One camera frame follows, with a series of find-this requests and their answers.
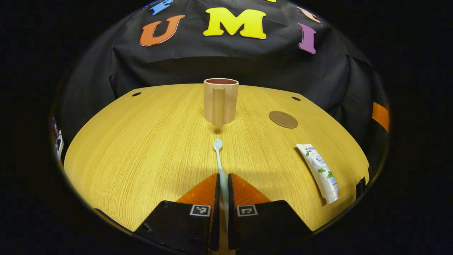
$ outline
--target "white toothbrush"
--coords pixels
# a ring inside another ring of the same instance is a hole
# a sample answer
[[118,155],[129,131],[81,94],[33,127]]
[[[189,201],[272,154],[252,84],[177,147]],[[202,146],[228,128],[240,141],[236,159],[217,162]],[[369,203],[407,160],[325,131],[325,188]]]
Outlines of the white toothbrush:
[[223,142],[220,139],[216,139],[214,141],[214,150],[217,154],[217,168],[218,173],[220,174],[220,189],[222,191],[222,198],[223,198],[223,208],[225,208],[225,221],[226,221],[226,231],[228,232],[228,179],[225,171],[220,164],[220,154],[219,151],[222,149]]

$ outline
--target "wood grain surface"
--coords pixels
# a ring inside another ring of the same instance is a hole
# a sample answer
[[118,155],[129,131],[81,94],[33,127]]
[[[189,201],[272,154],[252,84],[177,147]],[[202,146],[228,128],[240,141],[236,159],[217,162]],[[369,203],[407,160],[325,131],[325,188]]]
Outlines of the wood grain surface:
[[[299,125],[281,127],[270,120],[271,111],[288,113]],[[217,172],[216,138],[223,141],[227,174],[239,175],[272,201],[286,200],[311,230],[351,205],[355,185],[369,180],[363,151],[325,111],[297,93],[244,85],[236,117],[220,133],[204,118],[203,84],[130,91],[80,130],[64,170],[90,206],[135,231],[160,201],[176,201]],[[326,205],[296,143],[311,143],[324,158],[338,183],[338,201]]]

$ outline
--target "beige mug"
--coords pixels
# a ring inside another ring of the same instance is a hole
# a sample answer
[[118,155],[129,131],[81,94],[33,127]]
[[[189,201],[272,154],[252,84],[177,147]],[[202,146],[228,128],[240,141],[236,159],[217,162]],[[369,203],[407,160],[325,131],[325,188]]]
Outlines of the beige mug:
[[238,81],[211,78],[203,83],[204,117],[216,127],[230,123],[236,113]]

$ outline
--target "toothpaste tube cap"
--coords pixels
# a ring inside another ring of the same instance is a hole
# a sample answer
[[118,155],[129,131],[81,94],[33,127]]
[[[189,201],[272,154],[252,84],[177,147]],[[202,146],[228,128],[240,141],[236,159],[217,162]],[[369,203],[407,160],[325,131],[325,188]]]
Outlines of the toothpaste tube cap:
[[332,192],[332,193],[329,193],[326,195],[326,201],[327,201],[327,204],[330,204],[330,203],[333,203],[335,202],[336,200],[338,200],[338,193],[337,192]]

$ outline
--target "wooden table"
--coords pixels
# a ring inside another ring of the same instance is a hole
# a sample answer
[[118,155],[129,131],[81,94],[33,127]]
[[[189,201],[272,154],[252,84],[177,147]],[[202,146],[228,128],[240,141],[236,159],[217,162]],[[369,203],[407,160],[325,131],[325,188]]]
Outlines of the wooden table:
[[[281,127],[271,111],[288,113],[299,125]],[[90,206],[135,231],[160,201],[176,201],[217,172],[216,138],[223,141],[226,174],[239,175],[272,201],[286,200],[311,230],[351,205],[356,184],[369,180],[363,151],[325,111],[297,93],[243,85],[236,118],[220,134],[203,116],[203,84],[130,91],[79,131],[64,169]],[[296,143],[311,143],[323,156],[337,180],[338,201],[326,205]]]

